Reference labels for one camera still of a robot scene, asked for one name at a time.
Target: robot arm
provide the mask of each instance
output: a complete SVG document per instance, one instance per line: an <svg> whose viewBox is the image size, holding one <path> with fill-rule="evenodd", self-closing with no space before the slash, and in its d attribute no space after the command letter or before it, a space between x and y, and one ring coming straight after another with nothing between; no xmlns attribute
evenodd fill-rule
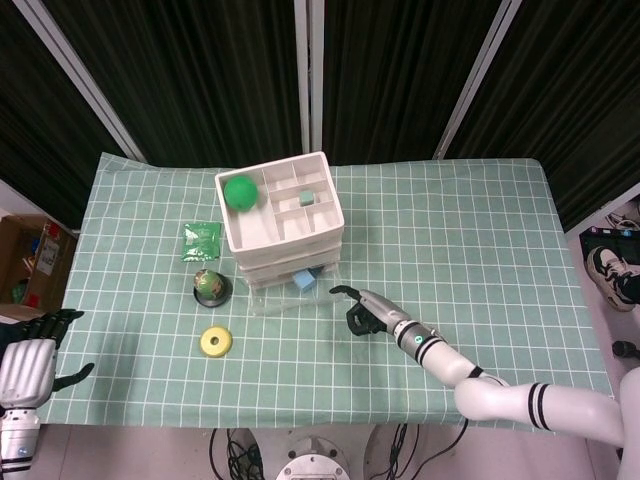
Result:
<svg viewBox="0 0 640 480"><path fill-rule="evenodd" d="M7 480L31 467L40 430L36 409L52 392L82 381L94 367L90 363L74 375L54 378L60 342L69 324L83 313L60 310L29 322L0 325L0 460Z"/></svg>
<svg viewBox="0 0 640 480"><path fill-rule="evenodd" d="M405 353L455 389L456 407L470 420L511 420L617 447L640 446L640 433L635 433L640 432L635 427L640 423L636 411L640 368L623 379L620 405L602 393L586 389L539 383L511 387L484 372L448 345L434 328L412 320L390 300L344 285L334 287L331 293L346 293L358 302L347 312L347 324L355 335L379 331L393 335ZM625 455L618 478L632 478L638 467L640 460L633 454ZM631 476L624 476L625 471Z"/></svg>

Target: white organizer box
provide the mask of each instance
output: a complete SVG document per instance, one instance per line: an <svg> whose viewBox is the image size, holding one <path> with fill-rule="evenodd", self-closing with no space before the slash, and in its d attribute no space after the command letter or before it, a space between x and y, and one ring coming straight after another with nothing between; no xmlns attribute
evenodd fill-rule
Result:
<svg viewBox="0 0 640 480"><path fill-rule="evenodd" d="M258 201L247 212L227 207L226 183L247 175L258 186ZM229 249L247 282L288 281L304 268L340 260L344 217L327 158L322 152L219 173L215 178ZM314 203L300 206L300 192Z"/></svg>

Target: black stripe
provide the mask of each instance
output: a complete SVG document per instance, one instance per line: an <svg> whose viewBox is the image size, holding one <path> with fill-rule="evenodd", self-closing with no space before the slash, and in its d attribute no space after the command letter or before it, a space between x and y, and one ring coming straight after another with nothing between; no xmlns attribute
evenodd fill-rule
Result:
<svg viewBox="0 0 640 480"><path fill-rule="evenodd" d="M538 426L538 422L536 422L536 417L533 415L533 394L536 391L536 388L538 388L538 385L540 385L539 383L534 383L533 385L531 385L531 390L529 390L529 418L531 419L531 423L533 423L533 426L536 428L540 428Z"/></svg>
<svg viewBox="0 0 640 480"><path fill-rule="evenodd" d="M467 378L478 378L482 372L484 372L484 370L476 365Z"/></svg>
<svg viewBox="0 0 640 480"><path fill-rule="evenodd" d="M2 464L5 465L7 463L26 463L33 460L33 457L22 457L22 458L3 458Z"/></svg>
<svg viewBox="0 0 640 480"><path fill-rule="evenodd" d="M6 475L7 473L13 473L13 472L24 472L25 470L29 470L31 467L15 467L15 468L3 468L2 469L2 474Z"/></svg>
<svg viewBox="0 0 640 480"><path fill-rule="evenodd" d="M404 328L402 329L402 331L400 332L400 334L398 335L398 346L402 348L402 346L400 345L400 342L402 341L402 339L404 338L405 333L407 333L407 330L409 330L411 327L413 327L414 325L420 325L420 322L416 322L416 321L412 321L407 323Z"/></svg>
<svg viewBox="0 0 640 480"><path fill-rule="evenodd" d="M416 354L413 356L413 358L415 359L416 362L418 362L418 357L420 356L420 352L422 352L422 349L427 346L427 343L429 343L429 341L432 338L436 338L436 336L435 335L429 335L427 338L424 339L424 341L420 344L420 346L418 348L416 348Z"/></svg>
<svg viewBox="0 0 640 480"><path fill-rule="evenodd" d="M544 391L547 389L548 386L549 385L546 383L542 385L542 388L540 389L540 393L538 394L538 416L540 417L540 424L547 430L551 430L547 426L547 422L544 421L544 413L542 412L542 396L544 395Z"/></svg>
<svg viewBox="0 0 640 480"><path fill-rule="evenodd" d="M442 339L436 337L436 339L433 342L431 342L429 345L427 345L425 347L425 349L422 351L422 353L420 354L420 359L418 360L418 364L422 365L422 360L424 360L424 357L427 354L427 352L429 351L429 349L431 347L433 347L436 343L440 343L440 342L442 342Z"/></svg>

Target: black base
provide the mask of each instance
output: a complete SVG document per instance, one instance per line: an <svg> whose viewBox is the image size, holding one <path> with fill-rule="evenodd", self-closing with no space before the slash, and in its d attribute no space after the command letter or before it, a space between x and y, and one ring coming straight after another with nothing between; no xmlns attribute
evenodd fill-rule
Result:
<svg viewBox="0 0 640 480"><path fill-rule="evenodd" d="M231 294L233 293L233 284L227 277L220 273L218 273L218 277L220 277L220 281L222 281L222 293L218 298L204 298L198 293L196 288L193 287L193 296L196 297L196 301L203 307L219 307L231 298Z"/></svg>

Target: floor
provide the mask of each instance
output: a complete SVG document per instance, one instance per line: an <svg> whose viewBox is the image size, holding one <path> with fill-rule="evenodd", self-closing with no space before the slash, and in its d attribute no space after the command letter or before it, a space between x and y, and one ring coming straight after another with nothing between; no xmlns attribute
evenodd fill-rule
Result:
<svg viewBox="0 0 640 480"><path fill-rule="evenodd" d="M571 242L570 248L617 391L622 375L636 365L633 361L613 357L611 339L639 338L640 312L618 314L607 307L582 268L578 241ZM440 425L422 426L421 429L417 453L403 478L410 478L422 460L451 443L458 432L456 427ZM372 435L367 450L366 478L386 468L394 430L394 426L387 425L379 427ZM39 451L27 478L211 479L214 477L207 453L210 433L209 430L189 428L45 425ZM415 427L412 427L407 433L409 444L414 435ZM226 480L229 477L222 441L216 443L214 451L216 465ZM406 457L401 457L400 464L405 462ZM418 478L610 480L616 476L617 465L614 449L597 442L560 435L470 428L455 449L430 463Z"/></svg>

